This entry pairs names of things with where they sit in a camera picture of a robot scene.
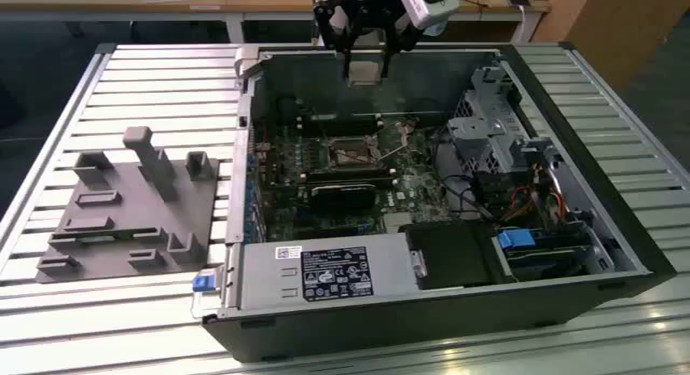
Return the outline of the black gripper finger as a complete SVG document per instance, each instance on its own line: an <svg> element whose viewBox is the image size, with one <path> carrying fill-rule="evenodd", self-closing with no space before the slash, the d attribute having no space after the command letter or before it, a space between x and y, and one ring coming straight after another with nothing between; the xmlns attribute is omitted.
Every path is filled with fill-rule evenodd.
<svg viewBox="0 0 690 375"><path fill-rule="evenodd" d="M388 77L392 56L400 51L411 51L420 38L422 30L415 28L408 14L386 24L382 78Z"/></svg>
<svg viewBox="0 0 690 375"><path fill-rule="evenodd" d="M348 29L350 11L351 0L312 0L312 12L323 46L340 53L344 58L343 79L350 77L351 49L355 42Z"/></svg>

